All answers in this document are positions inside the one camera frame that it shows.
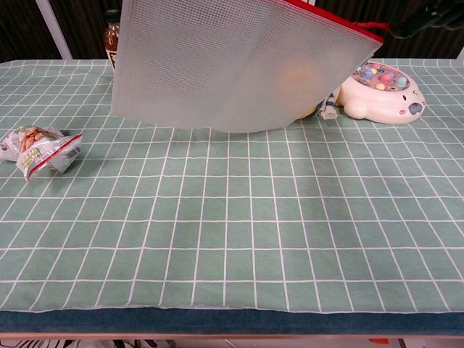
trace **brown bottle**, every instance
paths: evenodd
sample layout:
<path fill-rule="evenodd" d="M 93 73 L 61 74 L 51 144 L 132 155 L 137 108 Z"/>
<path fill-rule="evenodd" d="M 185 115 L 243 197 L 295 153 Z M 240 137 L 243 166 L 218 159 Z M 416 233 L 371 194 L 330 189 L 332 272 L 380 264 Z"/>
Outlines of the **brown bottle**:
<path fill-rule="evenodd" d="M 119 9 L 109 9 L 104 13 L 108 26 L 104 32 L 104 48 L 107 51 L 108 59 L 113 70 L 116 64 L 117 40 L 119 39 L 121 11 Z"/>

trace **orange object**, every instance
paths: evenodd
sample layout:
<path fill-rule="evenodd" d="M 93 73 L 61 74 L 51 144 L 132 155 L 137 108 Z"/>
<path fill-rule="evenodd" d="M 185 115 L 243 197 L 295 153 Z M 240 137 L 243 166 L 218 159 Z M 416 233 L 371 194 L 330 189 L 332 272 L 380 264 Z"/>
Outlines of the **orange object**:
<path fill-rule="evenodd" d="M 388 344 L 389 339 L 369 339 L 372 343 L 377 343 L 377 344 Z"/>

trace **toy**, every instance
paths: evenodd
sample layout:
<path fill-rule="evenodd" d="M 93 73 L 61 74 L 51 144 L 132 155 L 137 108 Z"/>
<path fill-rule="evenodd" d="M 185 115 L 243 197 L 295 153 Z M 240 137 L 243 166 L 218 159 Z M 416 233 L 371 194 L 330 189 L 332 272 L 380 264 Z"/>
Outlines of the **toy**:
<path fill-rule="evenodd" d="M 318 105 L 313 107 L 310 111 L 306 112 L 303 116 L 301 116 L 299 119 L 303 119 L 305 117 L 309 116 L 314 116 L 316 114 L 319 114 L 322 116 L 324 120 L 330 120 L 337 118 L 337 112 L 336 109 L 334 108 L 335 101 L 339 97 L 340 94 L 340 87 L 337 87 L 335 91 L 330 93 L 327 98 L 325 98 L 322 102 L 320 102 Z"/>
<path fill-rule="evenodd" d="M 417 120 L 426 107 L 426 101 L 412 78 L 376 62 L 365 63 L 343 82 L 337 100 L 339 104 L 353 118 L 391 125 Z"/>

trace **white cartoon animal toy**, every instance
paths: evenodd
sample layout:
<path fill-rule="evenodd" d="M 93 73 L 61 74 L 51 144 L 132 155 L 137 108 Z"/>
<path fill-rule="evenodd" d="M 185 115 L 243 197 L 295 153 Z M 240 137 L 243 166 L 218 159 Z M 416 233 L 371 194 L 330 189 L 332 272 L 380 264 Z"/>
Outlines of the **white cartoon animal toy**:
<path fill-rule="evenodd" d="M 337 104 L 347 115 L 400 125 L 417 120 L 426 101 L 416 82 L 388 65 L 367 62 L 340 88 Z"/>

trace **toy nose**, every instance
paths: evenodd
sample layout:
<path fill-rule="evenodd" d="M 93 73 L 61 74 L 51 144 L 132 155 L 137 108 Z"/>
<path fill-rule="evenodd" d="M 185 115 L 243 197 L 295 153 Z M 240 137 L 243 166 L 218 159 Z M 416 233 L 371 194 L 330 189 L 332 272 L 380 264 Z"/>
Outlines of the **toy nose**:
<path fill-rule="evenodd" d="M 421 111 L 422 111 L 422 105 L 420 105 L 419 103 L 412 103 L 409 106 L 409 112 L 411 113 L 411 115 L 415 115 Z"/>

